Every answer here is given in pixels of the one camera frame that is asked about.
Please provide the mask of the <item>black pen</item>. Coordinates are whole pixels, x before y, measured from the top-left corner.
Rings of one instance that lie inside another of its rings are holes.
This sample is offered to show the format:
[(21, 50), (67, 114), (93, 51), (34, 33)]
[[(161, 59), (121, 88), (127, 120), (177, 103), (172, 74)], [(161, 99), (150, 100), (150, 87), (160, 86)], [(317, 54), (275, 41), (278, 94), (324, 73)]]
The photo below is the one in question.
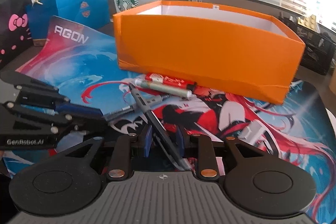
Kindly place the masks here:
[(147, 101), (142, 97), (139, 90), (132, 84), (129, 84), (129, 90), (138, 106), (138, 108), (146, 116), (147, 121), (154, 127), (154, 141), (159, 145), (165, 153), (169, 161), (178, 170), (191, 171), (189, 163), (187, 163), (180, 155), (178, 150), (173, 145), (173, 142), (168, 137), (164, 126), (156, 117)]

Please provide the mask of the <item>grey metal pen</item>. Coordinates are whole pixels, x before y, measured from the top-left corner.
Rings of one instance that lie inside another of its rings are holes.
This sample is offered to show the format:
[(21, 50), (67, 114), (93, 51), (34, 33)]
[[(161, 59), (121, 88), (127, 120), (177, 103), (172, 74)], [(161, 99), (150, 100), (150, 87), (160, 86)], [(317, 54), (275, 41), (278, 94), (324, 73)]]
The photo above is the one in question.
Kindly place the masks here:
[[(169, 97), (170, 97), (169, 94), (152, 96), (152, 97), (150, 97), (150, 98), (147, 99), (147, 103), (150, 106), (157, 105), (157, 104), (163, 102), (164, 100), (166, 100)], [(137, 109), (138, 109), (137, 104), (129, 105), (129, 106), (126, 106), (124, 108), (121, 108), (120, 110), (116, 110), (116, 111), (110, 112), (108, 114), (105, 114), (104, 115), (104, 119), (107, 122), (110, 122), (110, 121), (112, 121), (112, 120), (114, 120), (114, 119), (116, 119), (116, 118), (118, 118), (118, 117), (120, 117), (122, 115), (133, 113)]]

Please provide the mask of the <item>black Hello Kitty bag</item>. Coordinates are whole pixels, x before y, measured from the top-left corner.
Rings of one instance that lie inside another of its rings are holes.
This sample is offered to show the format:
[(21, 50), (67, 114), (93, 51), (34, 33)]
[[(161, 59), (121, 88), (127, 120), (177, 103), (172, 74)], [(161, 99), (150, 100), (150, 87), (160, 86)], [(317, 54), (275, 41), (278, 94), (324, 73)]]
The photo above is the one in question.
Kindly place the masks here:
[(26, 6), (31, 0), (1, 0), (0, 2), (0, 66), (33, 45)]

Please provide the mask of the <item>colourful anime desk mat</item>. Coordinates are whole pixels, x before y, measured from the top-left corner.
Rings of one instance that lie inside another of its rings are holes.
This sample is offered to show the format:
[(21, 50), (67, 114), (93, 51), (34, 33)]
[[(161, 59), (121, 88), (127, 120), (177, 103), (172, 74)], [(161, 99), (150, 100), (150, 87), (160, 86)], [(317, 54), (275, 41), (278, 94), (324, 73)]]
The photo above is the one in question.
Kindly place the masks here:
[[(136, 104), (130, 83), (145, 100), (156, 95), (135, 85), (142, 75), (118, 67), (113, 37), (58, 16), (44, 48), (17, 72), (103, 118)], [(131, 178), (109, 181), (107, 142), (151, 125), (138, 108), (95, 131), (75, 129), (47, 148), (49, 157), (13, 170), (9, 194), (19, 212), (11, 222), (335, 223), (335, 135), (311, 84), (290, 83), (282, 105), (197, 86), (190, 99), (150, 107), (177, 150), (177, 126), (211, 138), (219, 180), (198, 179), (193, 158), (184, 159), (191, 171), (176, 169), (153, 134)], [(239, 135), (254, 120), (266, 131), (249, 144)]]

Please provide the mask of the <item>white small clip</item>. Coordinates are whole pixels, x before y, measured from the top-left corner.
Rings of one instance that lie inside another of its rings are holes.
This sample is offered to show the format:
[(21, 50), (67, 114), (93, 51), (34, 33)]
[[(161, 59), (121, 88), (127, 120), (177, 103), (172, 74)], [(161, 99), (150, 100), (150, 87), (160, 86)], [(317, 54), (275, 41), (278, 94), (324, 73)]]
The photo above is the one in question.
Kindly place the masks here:
[(265, 131), (265, 125), (258, 120), (254, 120), (243, 129), (239, 135), (239, 139), (249, 144), (253, 144), (261, 138)]

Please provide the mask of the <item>red flat package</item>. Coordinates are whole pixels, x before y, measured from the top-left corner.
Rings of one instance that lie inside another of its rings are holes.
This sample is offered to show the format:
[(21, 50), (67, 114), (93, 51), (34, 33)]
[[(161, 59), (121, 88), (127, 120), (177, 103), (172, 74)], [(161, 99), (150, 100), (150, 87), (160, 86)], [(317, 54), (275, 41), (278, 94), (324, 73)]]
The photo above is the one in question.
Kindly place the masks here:
[(145, 79), (151, 82), (168, 85), (168, 86), (172, 86), (175, 88), (187, 89), (191, 91), (194, 91), (197, 86), (197, 83), (193, 81), (183, 80), (180, 78), (166, 76), (166, 75), (160, 75), (157, 73), (148, 73), (145, 76)]

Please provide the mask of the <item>silver tube with label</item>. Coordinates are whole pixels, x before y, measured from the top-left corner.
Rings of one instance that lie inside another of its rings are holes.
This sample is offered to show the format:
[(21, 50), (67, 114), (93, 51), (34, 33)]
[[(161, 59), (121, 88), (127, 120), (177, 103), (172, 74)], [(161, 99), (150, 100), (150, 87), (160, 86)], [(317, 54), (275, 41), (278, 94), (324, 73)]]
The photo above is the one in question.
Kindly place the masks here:
[(142, 80), (142, 79), (135, 79), (134, 83), (136, 86), (142, 87), (144, 89), (152, 89), (158, 92), (163, 92), (163, 93), (167, 93), (167, 94), (171, 94), (174, 96), (187, 98), (187, 99), (190, 99), (193, 97), (192, 91), (187, 90), (187, 89), (176, 88), (173, 86), (164, 85), (160, 83), (154, 83), (154, 82)]

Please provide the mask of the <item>blue paper bag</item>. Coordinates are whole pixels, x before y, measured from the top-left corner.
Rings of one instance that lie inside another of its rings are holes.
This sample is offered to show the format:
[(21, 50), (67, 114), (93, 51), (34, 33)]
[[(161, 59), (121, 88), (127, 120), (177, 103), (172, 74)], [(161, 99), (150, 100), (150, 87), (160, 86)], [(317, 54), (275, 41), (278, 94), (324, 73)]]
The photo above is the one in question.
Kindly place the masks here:
[(98, 30), (110, 22), (108, 0), (37, 0), (26, 6), (31, 37), (45, 39), (49, 21), (58, 16)]

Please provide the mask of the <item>orange cardboard box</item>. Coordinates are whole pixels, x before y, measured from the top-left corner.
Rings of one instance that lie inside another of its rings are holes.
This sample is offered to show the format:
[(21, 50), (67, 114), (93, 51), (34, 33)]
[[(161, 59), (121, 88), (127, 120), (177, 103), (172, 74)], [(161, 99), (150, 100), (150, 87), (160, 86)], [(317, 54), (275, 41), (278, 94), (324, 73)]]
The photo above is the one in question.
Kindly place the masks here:
[(113, 17), (118, 64), (281, 104), (305, 43), (273, 16), (232, 6), (155, 1)]

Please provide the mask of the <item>beige paper cup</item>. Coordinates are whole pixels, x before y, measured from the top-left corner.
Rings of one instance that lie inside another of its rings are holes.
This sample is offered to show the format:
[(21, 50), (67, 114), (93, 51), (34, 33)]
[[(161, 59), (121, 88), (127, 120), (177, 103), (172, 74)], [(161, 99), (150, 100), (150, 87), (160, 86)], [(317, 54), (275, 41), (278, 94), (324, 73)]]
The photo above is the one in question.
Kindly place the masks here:
[(335, 71), (330, 78), (329, 89), (334, 95), (336, 95), (336, 73)]

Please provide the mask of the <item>black mesh desk organizer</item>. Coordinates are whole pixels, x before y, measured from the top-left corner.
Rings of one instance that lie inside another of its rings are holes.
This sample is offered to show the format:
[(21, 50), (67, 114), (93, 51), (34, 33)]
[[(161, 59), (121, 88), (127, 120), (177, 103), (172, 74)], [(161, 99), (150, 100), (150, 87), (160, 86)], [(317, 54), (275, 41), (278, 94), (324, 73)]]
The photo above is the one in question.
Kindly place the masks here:
[(327, 75), (335, 52), (335, 42), (329, 34), (326, 32), (319, 34), (281, 15), (278, 19), (305, 43), (300, 65), (320, 75)]

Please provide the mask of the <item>yellow toy brick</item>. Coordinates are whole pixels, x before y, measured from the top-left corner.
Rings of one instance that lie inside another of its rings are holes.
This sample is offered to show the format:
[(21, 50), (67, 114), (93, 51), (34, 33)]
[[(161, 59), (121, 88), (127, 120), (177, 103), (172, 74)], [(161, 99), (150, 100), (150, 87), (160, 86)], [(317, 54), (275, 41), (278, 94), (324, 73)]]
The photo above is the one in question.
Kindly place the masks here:
[(305, 16), (304, 18), (298, 18), (297, 24), (304, 26), (312, 31), (317, 32), (317, 20), (315, 15)]

